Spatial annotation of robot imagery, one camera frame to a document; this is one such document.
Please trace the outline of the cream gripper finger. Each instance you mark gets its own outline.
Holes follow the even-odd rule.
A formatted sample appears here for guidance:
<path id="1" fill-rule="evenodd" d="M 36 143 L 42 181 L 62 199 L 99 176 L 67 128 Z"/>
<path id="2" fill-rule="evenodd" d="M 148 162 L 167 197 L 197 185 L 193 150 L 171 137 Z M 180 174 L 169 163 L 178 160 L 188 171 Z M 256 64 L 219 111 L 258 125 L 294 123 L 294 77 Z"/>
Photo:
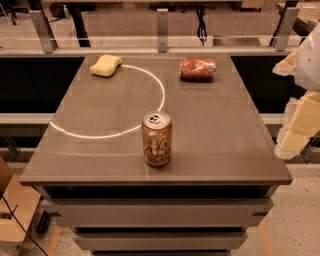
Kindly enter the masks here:
<path id="1" fill-rule="evenodd" d="M 272 72 L 280 76 L 289 76 L 295 74 L 295 59 L 297 51 L 294 50 L 286 58 L 277 63 Z"/>
<path id="2" fill-rule="evenodd" d="M 310 139 L 320 131 L 320 93 L 307 91 L 286 104 L 275 155 L 284 160 L 299 155 Z"/>

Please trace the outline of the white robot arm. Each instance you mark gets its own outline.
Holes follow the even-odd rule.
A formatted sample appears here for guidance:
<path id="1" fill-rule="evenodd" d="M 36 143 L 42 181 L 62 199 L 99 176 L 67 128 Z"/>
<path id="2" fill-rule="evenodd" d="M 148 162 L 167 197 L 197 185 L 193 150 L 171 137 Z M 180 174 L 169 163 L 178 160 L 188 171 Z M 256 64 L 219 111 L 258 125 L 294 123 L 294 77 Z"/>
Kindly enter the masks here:
<path id="1" fill-rule="evenodd" d="M 276 139 L 276 156 L 288 160 L 299 155 L 320 131 L 320 24 L 272 72 L 292 75 L 295 84 L 306 90 L 299 99 L 289 99 Z"/>

